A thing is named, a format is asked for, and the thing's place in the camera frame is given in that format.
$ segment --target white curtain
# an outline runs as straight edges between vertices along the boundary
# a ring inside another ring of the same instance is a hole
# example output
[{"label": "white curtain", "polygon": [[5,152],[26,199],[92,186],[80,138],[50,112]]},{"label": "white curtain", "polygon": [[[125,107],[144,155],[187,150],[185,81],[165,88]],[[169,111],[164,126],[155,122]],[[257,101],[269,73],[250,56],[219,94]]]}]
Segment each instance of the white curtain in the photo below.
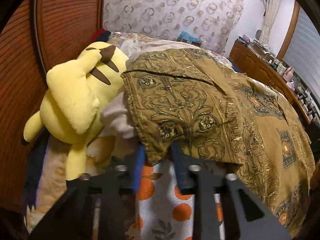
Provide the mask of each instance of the white curtain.
[{"label": "white curtain", "polygon": [[268,44],[269,42],[270,30],[278,14],[280,2],[281,0],[267,1],[267,11],[266,16],[264,17],[264,26],[259,40],[262,44]]},{"label": "white curtain", "polygon": [[243,12],[244,0],[105,0],[103,27],[174,40],[185,30],[219,54]]}]

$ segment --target wooden cabinet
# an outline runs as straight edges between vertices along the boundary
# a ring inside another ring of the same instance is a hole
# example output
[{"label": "wooden cabinet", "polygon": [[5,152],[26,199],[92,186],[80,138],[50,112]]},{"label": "wooden cabinet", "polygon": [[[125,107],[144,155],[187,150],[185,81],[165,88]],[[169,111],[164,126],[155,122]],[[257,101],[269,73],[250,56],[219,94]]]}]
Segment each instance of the wooden cabinet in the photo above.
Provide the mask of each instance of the wooden cabinet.
[{"label": "wooden cabinet", "polygon": [[306,125],[310,123],[310,120],[295,93],[286,85],[286,81],[284,81],[284,79],[266,62],[237,41],[233,45],[229,57],[243,73],[248,75],[248,77],[267,86],[271,86],[283,94],[288,102],[294,106],[294,109],[297,111],[303,123]]}]

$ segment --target yellow plush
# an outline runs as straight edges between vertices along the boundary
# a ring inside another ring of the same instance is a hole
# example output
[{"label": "yellow plush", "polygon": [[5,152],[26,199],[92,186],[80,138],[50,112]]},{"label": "yellow plush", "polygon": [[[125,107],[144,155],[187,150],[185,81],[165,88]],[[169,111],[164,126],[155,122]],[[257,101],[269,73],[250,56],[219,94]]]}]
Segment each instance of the yellow plush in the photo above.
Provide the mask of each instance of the yellow plush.
[{"label": "yellow plush", "polygon": [[127,57],[105,42],[90,44],[79,57],[56,65],[47,73],[47,90],[40,110],[27,121],[23,137],[30,142],[45,126],[57,139],[72,144],[66,179],[85,172],[86,150],[101,131],[102,109],[123,85]]}]

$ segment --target metal bolt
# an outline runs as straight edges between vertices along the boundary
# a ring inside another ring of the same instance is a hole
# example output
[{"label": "metal bolt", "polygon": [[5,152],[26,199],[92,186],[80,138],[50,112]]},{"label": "metal bolt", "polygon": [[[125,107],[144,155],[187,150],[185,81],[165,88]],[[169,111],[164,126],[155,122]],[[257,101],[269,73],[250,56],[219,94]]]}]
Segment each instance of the metal bolt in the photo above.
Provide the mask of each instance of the metal bolt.
[{"label": "metal bolt", "polygon": [[118,165],[118,166],[116,166],[115,167],[115,169],[116,169],[116,171],[127,171],[127,166],[125,166],[125,165]]},{"label": "metal bolt", "polygon": [[89,180],[90,179],[90,175],[88,173],[83,173],[80,175],[80,179],[81,180]]},{"label": "metal bolt", "polygon": [[201,171],[201,167],[199,165],[190,165],[189,171]]},{"label": "metal bolt", "polygon": [[227,180],[231,180],[231,181],[234,181],[234,180],[238,179],[237,175],[234,174],[234,173],[227,174],[226,178],[227,178]]}]

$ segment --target brown ornate fabric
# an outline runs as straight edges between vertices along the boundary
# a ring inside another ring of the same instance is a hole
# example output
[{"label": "brown ornate fabric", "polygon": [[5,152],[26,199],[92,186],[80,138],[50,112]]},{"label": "brown ornate fabric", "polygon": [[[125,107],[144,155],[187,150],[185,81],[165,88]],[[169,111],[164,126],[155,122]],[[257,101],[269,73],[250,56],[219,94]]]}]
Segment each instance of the brown ornate fabric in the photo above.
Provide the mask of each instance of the brown ornate fabric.
[{"label": "brown ornate fabric", "polygon": [[200,49],[140,55],[122,75],[148,160],[182,141],[187,155],[229,168],[296,235],[315,169],[308,136],[281,96],[217,65]]}]

